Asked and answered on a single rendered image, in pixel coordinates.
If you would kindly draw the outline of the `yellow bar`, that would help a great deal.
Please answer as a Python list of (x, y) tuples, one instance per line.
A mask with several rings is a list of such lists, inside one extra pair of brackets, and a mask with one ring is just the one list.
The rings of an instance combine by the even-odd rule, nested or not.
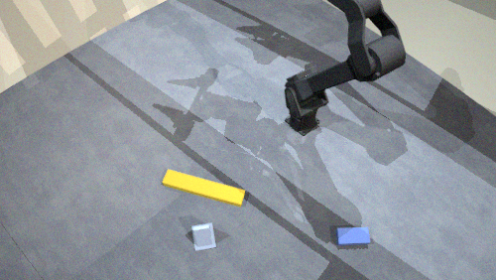
[(202, 180), (181, 173), (167, 171), (163, 184), (166, 187), (199, 195), (212, 200), (241, 207), (245, 191)]

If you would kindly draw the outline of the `blue rectangular block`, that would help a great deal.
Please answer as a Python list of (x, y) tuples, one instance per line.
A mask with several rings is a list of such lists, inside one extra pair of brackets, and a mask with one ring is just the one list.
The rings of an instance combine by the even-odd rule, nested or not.
[(338, 228), (336, 231), (336, 245), (361, 245), (368, 244), (368, 227)]

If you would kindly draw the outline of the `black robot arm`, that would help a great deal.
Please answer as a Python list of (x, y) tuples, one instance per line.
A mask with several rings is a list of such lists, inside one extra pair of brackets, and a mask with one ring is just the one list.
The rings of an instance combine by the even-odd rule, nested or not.
[[(382, 7), (381, 0), (327, 0), (343, 11), (348, 20), (350, 55), (343, 63), (318, 71), (310, 67), (287, 79), (286, 104), (290, 115), (285, 121), (305, 136), (316, 125), (317, 109), (329, 104), (326, 89), (351, 80), (375, 81), (405, 64), (406, 50), (396, 23)], [(369, 19), (382, 37), (365, 43)], [(304, 133), (304, 134), (303, 134)]]

